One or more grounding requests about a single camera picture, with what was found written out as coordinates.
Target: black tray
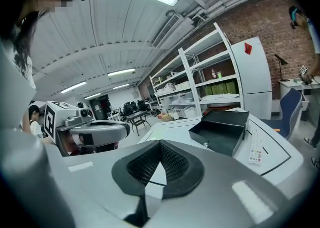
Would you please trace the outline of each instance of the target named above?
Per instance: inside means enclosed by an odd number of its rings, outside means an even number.
[[[211,111],[189,130],[189,134],[209,149],[233,156],[244,139],[248,118],[248,112]]]

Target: bottle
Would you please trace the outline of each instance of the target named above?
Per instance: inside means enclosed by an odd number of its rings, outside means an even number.
[[[217,74],[215,73],[214,69],[211,69],[212,78],[216,79]]]

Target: brick wall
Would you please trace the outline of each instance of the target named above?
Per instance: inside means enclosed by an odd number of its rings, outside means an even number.
[[[280,71],[278,60],[274,57],[274,54],[278,54],[288,62],[288,65],[281,67],[284,79],[297,78],[300,67],[303,64],[310,67],[315,57],[309,33],[300,28],[292,30],[290,27],[288,8],[291,5],[298,6],[295,0],[250,0],[243,3],[211,20],[194,32],[187,40],[175,48],[150,74],[155,74],[160,68],[176,57],[179,48],[186,49],[212,32],[215,28],[213,23],[216,22],[222,31],[226,33],[231,44],[255,36],[260,38],[270,69],[272,98],[279,99],[280,86],[278,79],[280,78]],[[199,59],[204,60],[212,56],[214,52],[218,53],[221,50],[221,47],[216,46],[201,56],[199,55]],[[205,77],[210,76],[210,71],[210,68],[204,71]],[[228,63],[226,71],[223,76],[230,73]],[[142,96],[149,96],[146,89],[149,84],[150,79],[148,77],[139,85],[138,88]]]

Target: desk lamp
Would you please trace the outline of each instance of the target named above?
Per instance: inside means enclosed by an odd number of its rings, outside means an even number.
[[[281,72],[281,65],[287,65],[288,63],[287,63],[284,59],[280,58],[277,54],[275,54],[275,57],[276,57],[276,58],[278,59],[278,61],[279,61],[280,81],[281,81],[281,82],[289,82],[288,79],[282,79],[282,72]]]

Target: white refrigerator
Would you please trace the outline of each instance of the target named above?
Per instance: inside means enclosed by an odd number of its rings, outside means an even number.
[[[245,43],[252,46],[245,52]],[[272,110],[272,87],[265,51],[259,37],[231,45],[241,80],[243,108],[260,119],[270,119]]]

